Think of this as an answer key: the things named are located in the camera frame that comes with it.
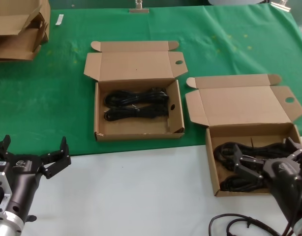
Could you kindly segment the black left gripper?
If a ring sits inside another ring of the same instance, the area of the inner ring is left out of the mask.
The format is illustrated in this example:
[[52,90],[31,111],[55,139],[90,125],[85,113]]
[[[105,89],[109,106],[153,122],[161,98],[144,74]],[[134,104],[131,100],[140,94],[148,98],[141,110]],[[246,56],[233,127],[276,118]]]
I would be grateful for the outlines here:
[[7,153],[10,143],[9,135],[0,141],[0,219],[9,212],[26,222],[42,175],[50,179],[71,164],[69,146],[63,136],[60,149],[40,160],[35,155]]

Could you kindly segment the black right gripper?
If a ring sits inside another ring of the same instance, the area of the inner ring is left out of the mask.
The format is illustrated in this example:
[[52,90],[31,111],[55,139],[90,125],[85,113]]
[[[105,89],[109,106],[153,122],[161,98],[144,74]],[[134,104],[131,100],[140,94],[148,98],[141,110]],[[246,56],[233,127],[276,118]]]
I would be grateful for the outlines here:
[[239,146],[234,145],[234,172],[252,183],[264,179],[287,221],[299,221],[302,218],[302,145],[288,137],[286,147],[290,152],[287,158],[271,159],[264,164],[263,160],[243,155]]

